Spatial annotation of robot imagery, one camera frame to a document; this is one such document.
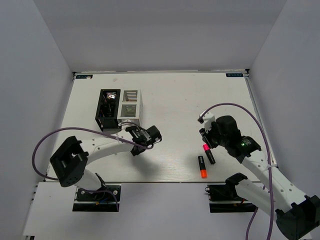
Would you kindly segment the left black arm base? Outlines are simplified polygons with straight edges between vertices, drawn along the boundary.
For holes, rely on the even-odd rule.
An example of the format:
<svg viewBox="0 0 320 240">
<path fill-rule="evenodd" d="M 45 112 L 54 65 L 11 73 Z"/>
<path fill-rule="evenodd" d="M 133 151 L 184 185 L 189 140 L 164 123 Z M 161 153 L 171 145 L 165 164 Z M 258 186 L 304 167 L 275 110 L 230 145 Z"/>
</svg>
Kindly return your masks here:
<svg viewBox="0 0 320 240">
<path fill-rule="evenodd" d="M 108 192 L 89 193 L 77 188 L 74 197 L 73 212 L 96 212 L 96 213 L 112 213 L 118 212 L 121 200 L 121 184 L 106 185 Z"/>
</svg>

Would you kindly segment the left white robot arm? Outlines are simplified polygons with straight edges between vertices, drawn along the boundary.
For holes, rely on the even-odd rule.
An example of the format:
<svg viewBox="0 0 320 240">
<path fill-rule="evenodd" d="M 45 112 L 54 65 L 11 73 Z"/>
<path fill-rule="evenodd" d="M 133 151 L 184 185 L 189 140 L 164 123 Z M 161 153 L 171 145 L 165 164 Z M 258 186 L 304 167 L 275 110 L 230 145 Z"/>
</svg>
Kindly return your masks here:
<svg viewBox="0 0 320 240">
<path fill-rule="evenodd" d="M 125 121 L 120 126 L 121 131 L 114 134 L 77 127 L 76 130 L 95 133 L 100 137 L 79 140 L 76 136 L 70 136 L 65 139 L 50 158 L 52 168 L 63 188 L 75 185 L 99 200 L 105 196 L 106 187 L 101 177 L 89 171 L 87 165 L 124 152 L 137 156 L 162 141 L 162 135 L 154 125 L 145 129 Z"/>
</svg>

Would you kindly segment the black handled scissors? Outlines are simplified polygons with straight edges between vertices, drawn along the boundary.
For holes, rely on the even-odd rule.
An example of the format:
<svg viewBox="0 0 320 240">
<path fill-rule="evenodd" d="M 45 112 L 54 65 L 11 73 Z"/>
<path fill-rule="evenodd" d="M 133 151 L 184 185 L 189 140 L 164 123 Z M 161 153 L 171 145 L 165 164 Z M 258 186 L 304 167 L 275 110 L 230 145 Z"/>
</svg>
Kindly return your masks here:
<svg viewBox="0 0 320 240">
<path fill-rule="evenodd" d="M 113 117 L 115 113 L 115 108 L 116 108 L 116 102 L 103 103 L 103 100 L 102 100 L 102 104 L 100 106 L 101 116 L 104 118 Z"/>
</svg>

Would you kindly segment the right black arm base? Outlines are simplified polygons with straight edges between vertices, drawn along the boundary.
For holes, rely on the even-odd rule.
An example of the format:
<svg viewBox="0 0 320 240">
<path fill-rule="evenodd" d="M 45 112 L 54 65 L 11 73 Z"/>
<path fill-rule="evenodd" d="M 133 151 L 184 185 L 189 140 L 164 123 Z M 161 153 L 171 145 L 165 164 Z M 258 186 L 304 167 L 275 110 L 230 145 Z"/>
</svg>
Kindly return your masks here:
<svg viewBox="0 0 320 240">
<path fill-rule="evenodd" d="M 235 196 L 226 184 L 207 185 L 204 191 L 208 195 L 209 211 L 217 213 L 253 213 L 256 206 L 250 201 Z"/>
</svg>

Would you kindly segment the pink capped black highlighter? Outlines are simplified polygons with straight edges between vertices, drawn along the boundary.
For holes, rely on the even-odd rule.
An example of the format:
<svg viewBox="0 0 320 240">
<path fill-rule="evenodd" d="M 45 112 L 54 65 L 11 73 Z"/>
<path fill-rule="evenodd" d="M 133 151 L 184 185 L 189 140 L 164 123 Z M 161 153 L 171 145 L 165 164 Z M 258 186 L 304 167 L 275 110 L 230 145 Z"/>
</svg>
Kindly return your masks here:
<svg viewBox="0 0 320 240">
<path fill-rule="evenodd" d="M 216 163 L 216 161 L 214 159 L 214 156 L 213 156 L 213 154 L 211 152 L 210 147 L 207 144 L 204 144 L 202 147 L 203 147 L 203 150 L 204 150 L 204 152 L 205 152 L 210 164 L 214 165 Z"/>
</svg>

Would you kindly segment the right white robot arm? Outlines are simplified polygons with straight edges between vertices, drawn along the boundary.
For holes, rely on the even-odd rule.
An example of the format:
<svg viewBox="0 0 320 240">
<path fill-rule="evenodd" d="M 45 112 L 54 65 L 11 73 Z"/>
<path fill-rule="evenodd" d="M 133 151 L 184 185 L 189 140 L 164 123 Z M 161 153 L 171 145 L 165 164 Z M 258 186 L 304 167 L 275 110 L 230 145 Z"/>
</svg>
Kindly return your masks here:
<svg viewBox="0 0 320 240">
<path fill-rule="evenodd" d="M 262 189 L 244 174 L 236 173 L 225 181 L 225 192 L 229 198 L 243 198 L 269 214 L 289 240 L 299 240 L 319 227 L 319 197 L 308 196 L 270 164 L 261 146 L 252 137 L 241 134 L 232 116 L 215 118 L 208 112 L 200 117 L 199 122 L 204 125 L 199 133 L 210 149 L 225 148 L 265 186 Z"/>
</svg>

